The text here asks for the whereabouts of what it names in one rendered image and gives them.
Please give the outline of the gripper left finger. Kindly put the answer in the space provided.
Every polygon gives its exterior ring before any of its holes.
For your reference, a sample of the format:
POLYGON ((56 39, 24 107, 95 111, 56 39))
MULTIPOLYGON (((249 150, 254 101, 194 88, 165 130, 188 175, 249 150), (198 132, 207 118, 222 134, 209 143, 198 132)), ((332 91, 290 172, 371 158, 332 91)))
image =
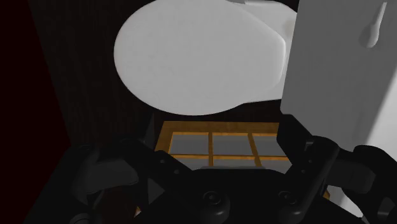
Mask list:
POLYGON ((134 224, 138 208, 155 201, 150 193, 174 186, 174 177, 190 169, 164 151, 154 151, 161 124, 151 118, 143 138, 124 137, 91 151, 72 185, 87 210, 69 224, 134 224))

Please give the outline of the wooden framed window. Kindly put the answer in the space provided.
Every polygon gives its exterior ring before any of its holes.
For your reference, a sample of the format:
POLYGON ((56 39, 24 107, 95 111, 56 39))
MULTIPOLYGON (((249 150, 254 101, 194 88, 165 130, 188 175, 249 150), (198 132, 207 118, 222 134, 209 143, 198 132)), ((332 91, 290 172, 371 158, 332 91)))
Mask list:
POLYGON ((266 168, 281 173, 291 162, 276 142, 278 123, 165 121, 156 151, 190 169, 266 168))

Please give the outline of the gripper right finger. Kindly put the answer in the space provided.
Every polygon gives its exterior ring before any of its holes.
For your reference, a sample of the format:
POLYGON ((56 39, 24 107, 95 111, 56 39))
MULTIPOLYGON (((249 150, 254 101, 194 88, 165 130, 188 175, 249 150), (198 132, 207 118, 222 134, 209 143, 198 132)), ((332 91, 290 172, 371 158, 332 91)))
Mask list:
POLYGON ((277 143, 292 164, 280 192, 279 224, 397 224, 397 161, 384 150, 344 150, 312 135, 293 115, 282 115, 277 143), (326 200, 327 186, 341 188, 366 221, 326 200))

